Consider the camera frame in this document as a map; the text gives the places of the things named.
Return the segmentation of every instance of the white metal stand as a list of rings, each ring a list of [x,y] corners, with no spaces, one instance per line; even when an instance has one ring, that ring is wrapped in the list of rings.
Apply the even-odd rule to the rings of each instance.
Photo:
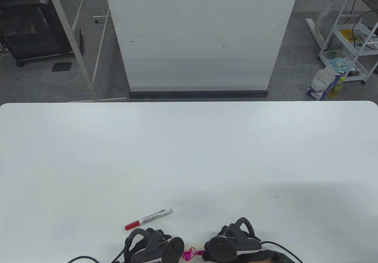
[[[376,55],[378,54],[378,38],[373,36],[375,30],[378,28],[378,22],[375,24],[372,30],[369,30],[365,25],[362,24],[362,16],[360,14],[344,14],[344,9],[347,5],[349,0],[346,0],[343,8],[341,9],[339,16],[337,17],[333,27],[327,37],[327,40],[322,46],[322,49],[319,54],[319,58],[324,62],[326,66],[329,66],[330,63],[327,60],[327,57],[331,57],[331,55],[339,56],[345,58],[349,63],[350,66],[348,70],[345,72],[344,77],[345,81],[358,81],[362,80],[362,83],[365,84],[366,81],[369,79],[370,75],[373,73],[374,69],[378,66],[378,61],[375,63],[373,68],[370,71],[367,71],[361,63],[358,62],[358,58],[363,55]],[[343,24],[338,25],[340,18],[342,17],[360,17],[359,21],[356,24]],[[352,30],[352,34],[354,37],[354,42],[349,42],[345,36],[341,33],[343,30]],[[328,42],[331,36],[335,34],[335,36],[340,40],[343,44],[344,48],[342,50],[337,51],[325,51],[325,48],[328,45]],[[362,45],[356,45],[356,39],[360,39]],[[351,69],[355,67],[359,71],[359,75],[348,77]]]
[[[74,32],[77,28],[77,23],[78,23],[79,18],[80,18],[81,10],[82,10],[86,0],[81,0],[80,7],[77,11],[77,15],[76,15],[76,18],[75,18],[72,26],[70,25],[70,23],[67,20],[67,16],[64,12],[61,1],[60,0],[52,0],[52,1],[53,1],[54,6],[55,6],[56,12],[58,13],[59,19],[61,20],[64,31],[65,31],[65,33],[66,33],[66,35],[67,35],[67,37],[70,41],[70,45],[71,45],[72,50],[73,50],[75,57],[77,59],[77,63],[80,66],[81,74],[83,75],[84,80],[87,84],[87,87],[88,87],[88,89],[89,89],[89,91],[92,95],[92,100],[89,100],[89,101],[86,101],[86,102],[97,102],[97,101],[100,101],[100,102],[111,102],[111,101],[121,102],[121,101],[126,101],[127,97],[113,98],[113,99],[100,99],[98,97],[98,94],[97,94],[95,86],[94,86],[96,74],[97,74],[97,69],[98,69],[98,64],[100,62],[102,46],[104,44],[106,29],[108,27],[108,22],[109,22],[109,17],[110,17],[109,8],[108,8],[107,15],[105,16],[106,19],[105,19],[105,24],[104,24],[104,30],[102,32],[101,42],[100,42],[100,45],[99,45],[99,51],[98,51],[98,55],[97,55],[96,66],[94,68],[92,78],[90,78],[89,73],[88,73],[88,69],[87,69],[85,62],[84,62],[84,59],[83,59],[83,55],[81,54],[81,51],[79,49],[79,45],[78,45],[78,43],[77,43],[77,41],[74,37]]]
[[[335,0],[327,0],[325,8],[323,9],[323,11],[319,13],[319,16],[317,17],[315,23],[311,18],[306,18],[305,20],[309,30],[311,31],[320,48],[324,46],[324,38],[320,34],[320,30],[323,28],[324,21],[327,18],[329,12],[331,11],[334,2]]]

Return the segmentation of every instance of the blue cloth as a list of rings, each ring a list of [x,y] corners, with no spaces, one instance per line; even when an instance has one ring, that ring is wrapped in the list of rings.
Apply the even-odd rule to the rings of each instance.
[[[346,58],[332,58],[332,59],[327,59],[329,64],[332,66],[333,70],[335,70],[337,73],[342,73],[344,74],[347,72],[348,68],[351,66],[351,62],[348,61]],[[355,71],[355,67],[353,66],[351,68],[351,71]]]

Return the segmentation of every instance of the cart wheel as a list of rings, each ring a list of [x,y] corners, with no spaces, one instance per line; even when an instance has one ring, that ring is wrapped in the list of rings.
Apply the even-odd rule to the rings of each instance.
[[[16,61],[16,66],[17,67],[24,67],[25,63],[23,61]]]

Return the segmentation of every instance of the yellow object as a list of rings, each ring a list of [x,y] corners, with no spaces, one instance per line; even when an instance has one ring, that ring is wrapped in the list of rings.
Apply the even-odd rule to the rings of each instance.
[[[328,97],[330,99],[336,98],[337,95],[341,92],[341,89],[344,86],[345,77],[341,77],[339,81],[337,81],[336,85],[328,92]]]
[[[356,34],[353,36],[352,29],[345,29],[340,31],[340,33],[348,40],[348,42],[353,43],[356,40],[356,43],[359,42],[358,36]]]

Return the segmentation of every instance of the white cart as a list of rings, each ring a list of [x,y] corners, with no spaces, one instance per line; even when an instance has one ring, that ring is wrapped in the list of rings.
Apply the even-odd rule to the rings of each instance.
[[[350,63],[348,70],[344,74],[345,81],[361,80],[362,84],[365,84],[370,75],[373,73],[374,69],[376,69],[376,67],[378,66],[378,61],[375,63],[373,68],[368,71],[358,61],[358,58],[360,56],[378,54],[378,37],[374,35],[374,32],[378,27],[378,22],[375,24],[372,30],[369,30],[364,24],[362,24],[363,15],[367,14],[367,12],[363,14],[343,14],[348,2],[349,0],[345,1],[343,8],[339,13],[339,16],[337,17],[335,24],[333,25],[331,32],[329,33],[327,40],[325,41],[322,50],[320,51],[319,58],[324,62],[326,66],[330,65],[327,58],[331,58],[335,55],[337,57],[345,58]],[[356,22],[355,24],[353,23],[339,25],[338,23],[340,19],[346,17],[357,17],[358,22]],[[343,30],[348,29],[352,29],[353,42],[347,40],[347,38],[342,34]],[[340,40],[340,42],[344,46],[343,49],[336,51],[325,51],[332,35],[335,35]],[[355,69],[358,70],[359,74],[354,76],[348,76],[353,67],[355,67]]]

